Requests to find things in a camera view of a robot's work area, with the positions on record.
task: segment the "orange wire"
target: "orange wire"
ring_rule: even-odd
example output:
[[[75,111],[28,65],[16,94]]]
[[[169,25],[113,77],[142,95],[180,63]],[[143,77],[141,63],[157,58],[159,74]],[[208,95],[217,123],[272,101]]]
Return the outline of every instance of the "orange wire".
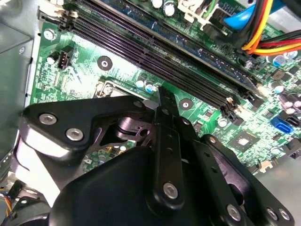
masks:
[[[261,39],[261,35],[256,40],[256,42],[254,43],[254,45],[252,45],[251,49],[246,51],[247,54],[252,54],[256,50],[256,48],[257,48],[257,46],[258,46],[258,44],[260,42],[260,39]]]
[[[276,52],[276,53],[254,53],[256,55],[259,55],[259,56],[274,56],[274,55],[280,55],[280,54],[284,54],[286,52],[292,52],[292,51],[295,51],[295,50],[301,50],[301,46],[297,46],[295,48],[290,48],[290,49],[287,49],[287,50],[284,50],[284,51],[279,51],[279,52]]]

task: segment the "capacitor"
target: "capacitor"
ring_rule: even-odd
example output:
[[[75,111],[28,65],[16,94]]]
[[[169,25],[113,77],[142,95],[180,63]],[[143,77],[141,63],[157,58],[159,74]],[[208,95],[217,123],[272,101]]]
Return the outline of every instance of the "capacitor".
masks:
[[[58,60],[59,58],[59,53],[58,52],[53,52],[51,55],[49,55],[46,58],[46,62],[50,65],[54,65],[55,62]]]
[[[280,94],[278,96],[278,99],[280,100],[281,102],[281,105],[284,107],[284,108],[290,108],[293,106],[293,103],[291,101],[289,101],[288,97],[286,94]]]
[[[163,4],[164,16],[173,17],[176,9],[177,9],[177,1],[176,0],[164,0],[164,4]]]
[[[217,124],[219,125],[219,127],[224,128],[228,124],[228,122],[225,118],[221,118],[217,121]]]
[[[145,78],[143,76],[138,76],[136,79],[136,87],[142,88],[144,86],[144,80]]]
[[[280,67],[286,64],[286,60],[283,55],[267,56],[267,61],[272,63],[275,67]]]
[[[285,59],[294,59],[297,55],[298,55],[298,51],[297,50],[291,51],[291,52],[287,52],[287,53],[283,54],[283,56],[284,56]]]
[[[289,101],[291,101],[293,103],[293,106],[294,107],[301,107],[301,98],[299,96],[297,96],[296,94],[294,93],[291,93],[289,95],[287,95],[287,98]]]
[[[146,90],[146,92],[151,93],[153,91],[153,89],[154,89],[152,81],[150,81],[150,80],[145,81],[144,84],[145,84],[145,90]]]
[[[269,88],[272,89],[277,94],[282,93],[284,90],[284,86],[278,81],[271,82],[269,84]]]
[[[151,5],[156,8],[159,9],[162,7],[163,5],[163,0],[151,0]]]

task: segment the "connector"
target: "connector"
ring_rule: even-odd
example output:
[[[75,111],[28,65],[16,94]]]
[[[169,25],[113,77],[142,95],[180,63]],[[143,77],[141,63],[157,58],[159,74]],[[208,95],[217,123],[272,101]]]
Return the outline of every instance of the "connector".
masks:
[[[40,0],[39,2],[39,10],[43,13],[47,14],[48,16],[52,17],[61,17],[64,13],[64,8],[62,5],[58,5],[62,3],[61,0]]]
[[[200,30],[203,30],[204,26],[209,22],[209,19],[212,17],[213,13],[219,7],[216,4],[210,13],[207,11],[210,8],[210,5],[202,8],[204,0],[179,0],[178,9],[185,13],[184,19],[193,23],[196,19],[200,24]]]
[[[273,118],[270,123],[281,132],[285,134],[290,134],[294,131],[294,129],[285,121],[279,119],[278,117]]]
[[[73,54],[73,47],[65,46],[60,52],[57,67],[62,70],[65,70],[68,66],[70,66],[72,54]]]
[[[282,111],[279,113],[279,115],[277,117],[280,118],[281,120],[287,122],[291,126],[301,127],[301,122],[298,119],[298,117],[295,115],[287,114],[285,111]]]
[[[293,159],[300,156],[299,151],[301,151],[301,138],[294,138],[286,145],[282,146],[285,153]]]

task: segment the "chipset chip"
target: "chipset chip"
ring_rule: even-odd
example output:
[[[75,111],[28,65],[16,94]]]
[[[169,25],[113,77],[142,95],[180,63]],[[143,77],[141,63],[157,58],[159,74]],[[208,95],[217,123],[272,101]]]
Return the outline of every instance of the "chipset chip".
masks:
[[[241,131],[238,133],[229,143],[228,145],[237,149],[240,152],[245,152],[252,145],[256,144],[260,139],[246,131]]]

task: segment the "microchip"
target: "microchip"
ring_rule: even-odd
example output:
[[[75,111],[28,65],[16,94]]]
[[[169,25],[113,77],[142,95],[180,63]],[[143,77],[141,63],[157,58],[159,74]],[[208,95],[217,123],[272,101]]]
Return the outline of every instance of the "microchip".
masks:
[[[245,152],[252,145],[256,144],[260,139],[255,135],[248,133],[246,131],[241,131],[238,133],[229,143],[228,145],[241,151]]]
[[[273,117],[273,113],[272,112],[270,112],[270,111],[268,111],[268,113],[266,113],[265,115],[264,115],[264,117],[266,117],[267,119],[270,119],[270,118],[272,118]]]
[[[278,141],[281,138],[281,134],[277,133],[275,136],[273,136],[273,140]]]
[[[297,81],[295,82],[295,84],[296,84],[297,86],[301,85],[301,80],[297,80]]]
[[[297,71],[299,71],[299,67],[294,66],[288,72],[291,73],[292,75],[294,75],[297,73]]]
[[[284,74],[284,76],[281,78],[282,81],[288,81],[291,78],[289,74]]]
[[[212,116],[212,112],[206,112],[205,116],[207,116],[208,118],[210,118]]]
[[[277,69],[275,70],[273,73],[272,73],[272,79],[274,80],[280,80],[283,76],[284,76],[285,72],[280,70],[280,69]]]
[[[202,124],[202,123],[199,123],[199,122],[196,122],[196,123],[193,125],[193,128],[194,128],[194,130],[195,130],[197,133],[199,133],[199,132],[201,131],[202,127],[203,127],[203,124]]]

